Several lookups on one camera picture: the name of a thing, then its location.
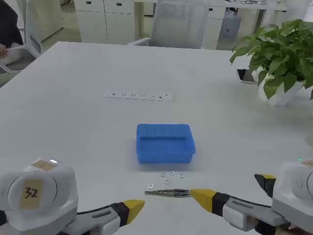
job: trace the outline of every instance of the drawer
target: drawer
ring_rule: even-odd
[[[222,20],[224,18],[225,10],[225,7],[210,7],[207,18]]]
[[[76,11],[104,12],[103,0],[74,0]]]
[[[134,13],[134,2],[130,1],[105,1],[104,7],[106,13]]]

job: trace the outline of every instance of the tweezers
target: tweezers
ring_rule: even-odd
[[[145,191],[145,194],[161,197],[192,197],[191,191],[185,189],[165,189],[165,190]]]

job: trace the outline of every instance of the smartphone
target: smartphone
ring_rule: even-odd
[[[249,70],[237,69],[238,78],[243,83],[254,84],[252,73]]]

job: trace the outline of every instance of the green leaves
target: green leaves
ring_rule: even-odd
[[[255,35],[243,37],[240,44],[243,45],[236,48],[230,61],[252,55],[249,70],[264,69],[259,73],[259,85],[267,74],[273,76],[264,83],[267,98],[271,98],[282,83],[285,92],[297,81],[303,81],[306,89],[313,86],[313,23],[294,20],[282,23],[281,28],[270,24],[259,28]]]
[[[247,54],[249,51],[249,49],[247,47],[241,47],[239,48],[233,55],[232,57],[229,59],[229,61],[231,62],[231,64],[234,63],[235,59],[238,57],[238,56],[243,56],[245,54]]]
[[[266,77],[266,75],[268,74],[267,71],[263,70],[259,73],[259,82],[258,82],[258,86],[261,85],[261,83],[263,82],[264,78]]]
[[[287,60],[289,60],[289,55],[286,55],[284,59],[282,58],[277,58],[275,60],[273,60],[269,66],[269,73],[274,73],[275,70],[284,62],[286,62]]]
[[[292,73],[288,73],[283,78],[283,80],[284,80],[284,91],[286,93],[287,91],[289,91],[291,87],[295,85],[295,82],[297,81],[297,76]]]
[[[313,86],[313,63],[310,63],[305,59],[301,59],[300,65],[303,76],[305,77],[304,87],[305,89],[310,88]]]
[[[264,93],[268,99],[275,95],[277,88],[284,82],[283,77],[269,79],[264,84]]]
[[[249,71],[253,72],[257,70],[259,67],[261,67],[265,62],[267,61],[267,58],[264,57],[253,57],[250,60],[249,64]]]

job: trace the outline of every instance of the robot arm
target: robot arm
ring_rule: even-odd
[[[313,233],[313,161],[284,163],[279,178],[255,175],[261,188],[273,198],[272,206],[248,202],[210,189],[192,189],[194,199],[208,212],[232,226],[260,234],[275,234],[277,226],[293,224]]]
[[[144,201],[128,200],[77,213],[72,167],[37,160],[0,177],[0,232],[15,235],[111,235],[133,221]]]

